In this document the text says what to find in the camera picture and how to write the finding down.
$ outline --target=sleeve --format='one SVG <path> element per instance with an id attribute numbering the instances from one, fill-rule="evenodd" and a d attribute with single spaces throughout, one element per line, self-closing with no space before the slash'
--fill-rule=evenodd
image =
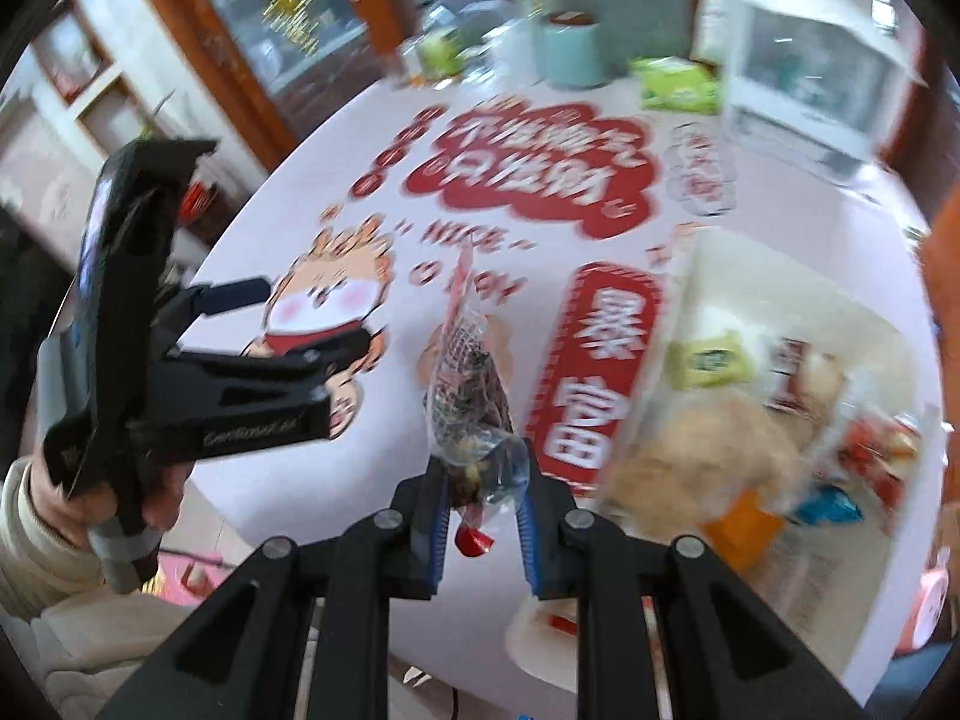
<path id="1" fill-rule="evenodd" d="M 25 620 L 103 583 L 100 563 L 37 516 L 30 500 L 30 460 L 18 460 L 0 490 L 0 608 Z"/>

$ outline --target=screw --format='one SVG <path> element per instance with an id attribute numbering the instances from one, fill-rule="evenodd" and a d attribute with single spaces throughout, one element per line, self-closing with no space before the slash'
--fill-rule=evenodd
<path id="1" fill-rule="evenodd" d="M 697 536 L 681 536 L 674 544 L 674 549 L 690 560 L 696 560 L 704 554 L 704 543 Z"/>
<path id="2" fill-rule="evenodd" d="M 287 557 L 294 549 L 294 542 L 286 536 L 274 536 L 263 542 L 263 556 L 268 560 L 279 560 Z"/>
<path id="3" fill-rule="evenodd" d="M 382 531 L 392 531 L 403 524 L 403 514 L 395 509 L 381 509 L 373 514 L 373 524 Z"/>
<path id="4" fill-rule="evenodd" d="M 577 531 L 587 530 L 593 524 L 593 514 L 586 509 L 570 509 L 563 518 L 566 523 Z"/>

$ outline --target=cartoon character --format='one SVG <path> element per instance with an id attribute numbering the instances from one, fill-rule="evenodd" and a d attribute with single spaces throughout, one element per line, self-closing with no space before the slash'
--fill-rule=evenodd
<path id="1" fill-rule="evenodd" d="M 356 229 L 320 230 L 313 248 L 291 265 L 275 285 L 263 314 L 263 335 L 244 349 L 253 357 L 286 354 L 306 343 L 358 329 L 387 299 L 394 280 L 392 236 L 381 235 L 383 215 L 367 218 Z M 363 391 L 354 377 L 373 370 L 387 347 L 386 331 L 373 334 L 370 351 L 346 370 L 335 373 L 330 391 L 330 437 L 336 439 L 356 417 Z"/>

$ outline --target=teal container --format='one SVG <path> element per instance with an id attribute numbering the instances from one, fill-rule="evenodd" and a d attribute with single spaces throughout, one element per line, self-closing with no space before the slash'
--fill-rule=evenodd
<path id="1" fill-rule="evenodd" d="M 586 13 L 550 15 L 541 23 L 539 64 L 554 86 L 592 89 L 608 81 L 600 55 L 600 25 Z"/>

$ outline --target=red chinese characters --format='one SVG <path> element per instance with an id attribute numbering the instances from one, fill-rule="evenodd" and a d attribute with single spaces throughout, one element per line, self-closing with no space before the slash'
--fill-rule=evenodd
<path id="1" fill-rule="evenodd" d="M 450 122 L 439 153 L 407 177 L 411 194 L 440 193 L 446 208 L 509 205 L 522 218 L 571 221 L 584 237 L 611 238 L 651 217 L 656 180 L 646 130 L 598 119 L 587 103 L 480 106 Z"/>
<path id="2" fill-rule="evenodd" d="M 544 473 L 592 493 L 630 410 L 661 304 L 653 276 L 608 263 L 574 274 L 524 435 Z"/>

